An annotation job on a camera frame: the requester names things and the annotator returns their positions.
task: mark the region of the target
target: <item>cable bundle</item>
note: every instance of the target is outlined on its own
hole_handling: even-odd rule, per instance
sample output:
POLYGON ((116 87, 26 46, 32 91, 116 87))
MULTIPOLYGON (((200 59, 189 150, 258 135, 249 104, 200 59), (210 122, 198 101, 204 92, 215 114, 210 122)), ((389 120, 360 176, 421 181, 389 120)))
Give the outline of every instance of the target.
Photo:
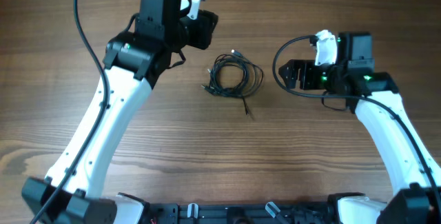
POLYGON ((245 101, 246 97, 255 94, 262 85, 262 68, 254 65, 249 59, 245 58, 238 51, 232 50, 232 54, 221 54, 214 61, 213 68, 209 71, 209 84, 202 87, 214 96, 233 97, 243 100, 245 114, 250 115, 250 111, 245 101), (234 87, 224 88, 219 82, 219 72, 222 68, 234 66, 242 70, 242 80, 234 87))

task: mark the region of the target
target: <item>wooden table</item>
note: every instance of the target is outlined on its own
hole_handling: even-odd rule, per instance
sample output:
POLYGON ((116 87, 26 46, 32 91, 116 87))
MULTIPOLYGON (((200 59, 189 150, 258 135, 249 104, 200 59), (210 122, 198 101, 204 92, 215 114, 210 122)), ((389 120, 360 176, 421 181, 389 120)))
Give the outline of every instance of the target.
MULTIPOLYGON (((364 192, 387 201, 389 177, 357 118, 289 95, 271 76, 284 42, 325 28, 372 33, 376 70, 395 79, 408 115, 440 160, 440 0, 209 0, 202 8, 220 17, 212 45, 185 48, 187 63, 160 77, 116 150, 106 195, 125 192, 153 203, 265 203, 364 192), (215 57, 232 48, 266 73, 261 91, 247 100, 254 120, 242 101, 200 87, 215 57)), ((99 58, 138 9, 139 0, 79 0, 99 58)), ((313 58, 303 42, 288 49, 280 65, 313 58)), ((0 0, 0 223, 31 219, 23 182, 44 176, 60 156, 98 79, 74 24, 72 0, 0 0)))

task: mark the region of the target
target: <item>cable connector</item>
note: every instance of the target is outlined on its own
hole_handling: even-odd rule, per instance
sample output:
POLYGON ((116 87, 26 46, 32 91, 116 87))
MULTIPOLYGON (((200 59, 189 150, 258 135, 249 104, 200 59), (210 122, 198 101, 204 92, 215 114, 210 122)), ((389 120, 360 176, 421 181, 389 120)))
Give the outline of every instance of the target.
POLYGON ((242 58, 243 58, 243 55, 242 55, 239 51, 237 51, 237 50, 235 50, 235 49, 232 50, 232 54, 233 54, 233 55, 236 55, 236 56, 238 56, 238 57, 242 57, 242 58))

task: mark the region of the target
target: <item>wooden tabletop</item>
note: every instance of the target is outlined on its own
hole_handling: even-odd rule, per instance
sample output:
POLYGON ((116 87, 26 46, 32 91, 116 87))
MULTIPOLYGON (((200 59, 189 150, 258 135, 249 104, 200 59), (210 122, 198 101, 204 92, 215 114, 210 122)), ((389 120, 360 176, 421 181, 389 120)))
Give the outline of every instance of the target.
MULTIPOLYGON (((153 203, 266 203, 364 192, 389 200, 388 174, 356 116, 287 94, 271 76, 284 42, 322 29, 372 33, 376 70, 394 78, 422 140, 441 159, 440 0, 208 0, 202 8, 220 17, 212 45, 185 48, 187 63, 160 77, 116 150, 105 195, 125 192, 153 203), (254 120, 241 100, 201 88, 216 56, 231 49, 266 74, 262 89, 247 100, 254 120)), ((79 0, 99 58, 138 9, 139 0, 79 0)), ((299 43, 279 65, 289 59, 314 59, 314 52, 299 43)), ((239 80, 235 73, 224 82, 239 80)), ((98 80, 72 0, 0 0, 0 223, 31 219, 23 182, 43 177, 60 156, 98 80)))

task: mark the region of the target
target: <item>robotic arm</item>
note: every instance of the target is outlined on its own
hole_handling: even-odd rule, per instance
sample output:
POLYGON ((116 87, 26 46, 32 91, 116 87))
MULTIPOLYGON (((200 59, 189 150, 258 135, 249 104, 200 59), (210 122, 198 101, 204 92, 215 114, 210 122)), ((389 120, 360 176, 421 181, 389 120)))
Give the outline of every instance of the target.
MULTIPOLYGON (((436 185, 439 166, 427 152, 402 105, 398 88, 387 73, 373 71, 371 36, 341 33, 336 38, 324 30, 310 36, 317 49, 315 61, 291 60, 279 69, 288 92, 300 81, 302 90, 326 89, 354 96, 346 105, 365 125, 386 165, 394 198, 389 204, 371 201, 359 193, 333 194, 324 203, 300 205, 185 206, 150 204, 134 196, 101 197, 110 161, 133 114, 152 92, 161 73, 170 67, 173 52, 185 57, 185 45, 207 48, 218 17, 199 10, 202 0, 141 0, 141 9, 130 25, 108 43, 104 58, 110 85, 109 104, 100 125, 74 173, 41 221, 44 223, 149 223, 149 224, 282 224, 302 223, 421 223, 439 218, 430 169, 436 185), (389 107, 405 124, 379 105, 389 107)), ((69 145, 49 169, 44 180, 29 178, 22 196, 37 213, 60 185, 90 131, 103 98, 100 81, 94 98, 69 145)))

